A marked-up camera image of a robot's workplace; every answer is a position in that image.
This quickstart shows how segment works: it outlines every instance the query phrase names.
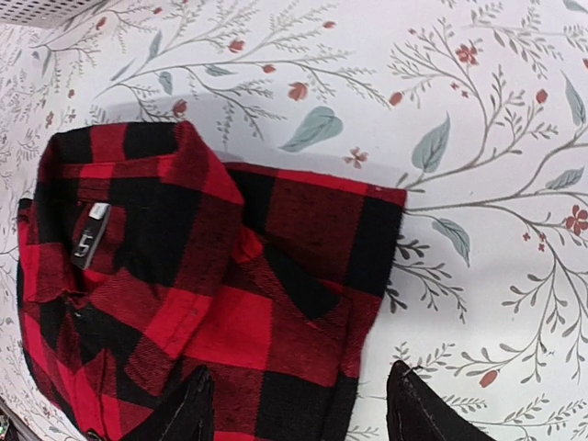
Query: gray-green leaf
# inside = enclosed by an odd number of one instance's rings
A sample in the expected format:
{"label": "gray-green leaf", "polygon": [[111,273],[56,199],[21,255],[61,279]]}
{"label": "gray-green leaf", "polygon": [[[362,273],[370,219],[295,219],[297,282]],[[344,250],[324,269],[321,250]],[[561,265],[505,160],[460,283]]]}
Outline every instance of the gray-green leaf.
{"label": "gray-green leaf", "polygon": [[565,74],[563,76],[566,79],[566,98],[568,98],[568,103],[570,104],[573,123],[580,126],[586,122],[586,107],[570,79]]}
{"label": "gray-green leaf", "polygon": [[429,131],[416,144],[413,150],[413,165],[416,168],[420,168],[425,173],[432,173],[438,168],[447,148],[450,129],[451,121],[447,114],[445,122]]}
{"label": "gray-green leaf", "polygon": [[63,30],[62,32],[67,32],[67,30],[72,26],[72,24],[74,23],[75,17],[70,18],[69,20],[67,20],[63,26]]}
{"label": "gray-green leaf", "polygon": [[500,35],[498,35],[498,32],[496,31],[494,31],[494,39],[498,42],[498,44],[504,47],[504,40],[501,38]]}
{"label": "gray-green leaf", "polygon": [[234,72],[227,71],[226,69],[219,67],[216,64],[209,64],[206,66],[205,72],[210,76],[224,76],[234,74]]}
{"label": "gray-green leaf", "polygon": [[545,184],[545,188],[548,188],[549,190],[562,190],[563,188],[571,187],[574,184],[578,184],[578,182],[580,182],[583,174],[584,167],[578,168],[576,170],[566,170],[552,181],[547,182]]}
{"label": "gray-green leaf", "polygon": [[108,3],[107,0],[102,0],[101,2],[99,2],[96,7],[94,8],[94,10],[92,11],[92,15],[97,14],[98,12],[100,12],[100,10]]}
{"label": "gray-green leaf", "polygon": [[317,142],[337,136],[343,131],[343,121],[329,107],[316,107],[302,121],[292,138],[280,149],[297,153]]}
{"label": "gray-green leaf", "polygon": [[433,229],[446,236],[469,266],[469,236],[463,228],[449,219],[433,220]]}
{"label": "gray-green leaf", "polygon": [[122,69],[120,69],[118,72],[116,72],[114,74],[114,76],[112,78],[110,78],[110,81],[116,81],[116,80],[118,80],[125,72],[127,72],[127,70],[130,68],[130,66],[134,62],[135,61],[133,60],[132,62],[130,62],[129,64],[127,64],[126,66],[124,66]]}
{"label": "gray-green leaf", "polygon": [[159,84],[162,85],[166,94],[172,95],[174,91],[174,83],[172,75],[169,72],[161,72],[159,74]]}
{"label": "gray-green leaf", "polygon": [[162,31],[160,30],[155,34],[155,37],[153,37],[153,41],[149,47],[149,57],[147,58],[147,61],[152,60],[159,54],[159,47],[162,44],[162,36]]}
{"label": "gray-green leaf", "polygon": [[51,51],[47,51],[47,57],[45,57],[45,61],[43,62],[43,71],[41,74],[45,74],[47,72],[47,68],[49,67],[49,61],[51,60]]}
{"label": "gray-green leaf", "polygon": [[506,352],[516,353],[516,354],[519,353],[519,351],[517,351],[516,349],[513,349],[511,346],[506,345],[504,343],[500,343],[500,348]]}

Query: shirt label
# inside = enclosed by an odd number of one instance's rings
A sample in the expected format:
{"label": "shirt label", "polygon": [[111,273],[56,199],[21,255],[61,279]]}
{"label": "shirt label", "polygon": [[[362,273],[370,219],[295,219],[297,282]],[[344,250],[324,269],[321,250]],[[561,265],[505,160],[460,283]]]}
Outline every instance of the shirt label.
{"label": "shirt label", "polygon": [[107,228],[110,216],[110,205],[96,203],[90,209],[88,220],[82,230],[82,236],[73,247],[72,263],[81,269],[87,269],[92,264],[100,239]]}

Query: floral tablecloth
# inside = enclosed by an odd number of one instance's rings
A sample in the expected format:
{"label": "floral tablecloth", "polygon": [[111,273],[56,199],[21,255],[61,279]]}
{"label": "floral tablecloth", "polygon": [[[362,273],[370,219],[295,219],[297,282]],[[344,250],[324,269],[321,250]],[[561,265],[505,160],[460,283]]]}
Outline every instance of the floral tablecloth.
{"label": "floral tablecloth", "polygon": [[15,208],[48,138],[189,119],[221,157],[410,192],[349,440],[387,439],[396,359],[497,440],[588,438],[587,52],[586,0],[121,0],[2,25],[0,396],[82,439],[19,349]]}

